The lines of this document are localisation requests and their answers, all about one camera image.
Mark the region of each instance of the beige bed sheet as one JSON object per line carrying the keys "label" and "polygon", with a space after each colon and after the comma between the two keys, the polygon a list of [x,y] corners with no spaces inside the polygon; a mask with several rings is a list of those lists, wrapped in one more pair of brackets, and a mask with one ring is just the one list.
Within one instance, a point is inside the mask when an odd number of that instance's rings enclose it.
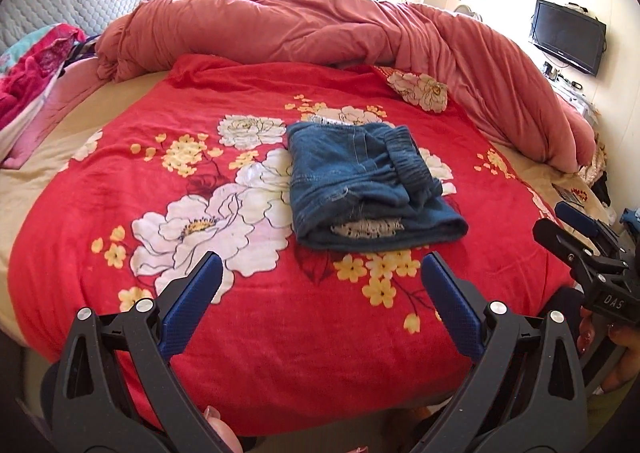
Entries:
{"label": "beige bed sheet", "polygon": [[[9,298],[7,271],[12,245],[31,206],[58,170],[95,131],[148,93],[166,74],[158,72],[124,83],[106,84],[67,115],[20,170],[0,170],[0,329],[18,343],[26,345]],[[514,150],[497,148],[518,175],[551,206],[561,200],[552,183],[569,190],[578,188],[588,195],[586,211],[606,220],[602,205],[577,175],[560,173]]]}
{"label": "beige bed sheet", "polygon": [[95,131],[148,93],[166,74],[158,72],[125,83],[105,84],[56,126],[21,169],[0,170],[0,329],[18,343],[26,344],[9,298],[7,271],[12,245],[31,206]]}

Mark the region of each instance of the human hand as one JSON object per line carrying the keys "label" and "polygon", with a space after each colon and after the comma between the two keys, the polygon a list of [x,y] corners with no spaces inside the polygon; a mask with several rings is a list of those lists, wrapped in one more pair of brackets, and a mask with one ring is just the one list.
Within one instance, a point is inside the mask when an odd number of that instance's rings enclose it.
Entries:
{"label": "human hand", "polygon": [[[595,328],[591,322],[590,310],[580,308],[580,337],[578,337],[578,351],[584,354],[595,337]],[[626,325],[609,326],[609,339],[615,344],[626,347],[627,350],[615,368],[601,383],[600,388],[605,393],[620,388],[640,373],[640,329]]]}
{"label": "human hand", "polygon": [[238,437],[225,422],[220,420],[220,412],[218,410],[212,406],[207,406],[204,411],[204,418],[233,453],[242,453],[242,446]]}

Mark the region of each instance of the fingernail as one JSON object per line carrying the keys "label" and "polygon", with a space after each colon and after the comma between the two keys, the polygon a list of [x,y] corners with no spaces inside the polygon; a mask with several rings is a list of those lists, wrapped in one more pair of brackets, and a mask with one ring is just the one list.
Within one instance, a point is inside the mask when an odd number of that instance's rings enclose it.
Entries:
{"label": "fingernail", "polygon": [[205,420],[209,420],[210,417],[212,419],[220,418],[220,412],[216,410],[213,406],[207,406],[207,409],[204,411]]}

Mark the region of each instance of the blue gripper pad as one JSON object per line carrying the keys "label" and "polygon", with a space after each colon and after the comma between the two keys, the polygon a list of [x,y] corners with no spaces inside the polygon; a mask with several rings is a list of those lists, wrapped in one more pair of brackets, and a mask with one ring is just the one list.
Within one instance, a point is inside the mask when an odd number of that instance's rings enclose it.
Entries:
{"label": "blue gripper pad", "polygon": [[222,284],[222,271],[220,256],[207,253],[190,272],[187,286],[162,320],[158,349],[167,362],[184,352]]}
{"label": "blue gripper pad", "polygon": [[555,211],[556,216],[560,218],[560,220],[572,226],[580,234],[589,239],[597,237],[598,223],[589,215],[578,211],[567,202],[558,202]]}
{"label": "blue gripper pad", "polygon": [[433,254],[425,256],[422,260],[422,284],[458,352],[478,363],[484,354],[482,322],[456,285],[456,281],[463,280],[454,279],[449,267],[445,267]]}

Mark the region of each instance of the metal screw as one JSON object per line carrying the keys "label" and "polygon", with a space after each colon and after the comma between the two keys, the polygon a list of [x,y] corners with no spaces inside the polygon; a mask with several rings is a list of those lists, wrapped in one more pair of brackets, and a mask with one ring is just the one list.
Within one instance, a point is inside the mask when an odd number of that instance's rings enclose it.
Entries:
{"label": "metal screw", "polygon": [[489,305],[491,312],[495,314],[506,314],[507,313],[507,305],[505,305],[502,301],[494,301]]}
{"label": "metal screw", "polygon": [[136,303],[136,310],[138,312],[149,312],[154,307],[152,299],[144,298]]}
{"label": "metal screw", "polygon": [[562,315],[562,312],[558,312],[557,310],[553,310],[551,311],[551,314],[549,314],[551,316],[551,319],[553,319],[553,321],[555,321],[556,323],[562,323],[564,322],[564,315]]}
{"label": "metal screw", "polygon": [[78,311],[78,319],[80,321],[84,321],[85,319],[88,319],[89,316],[91,316],[91,309],[89,307],[84,307],[79,309]]}

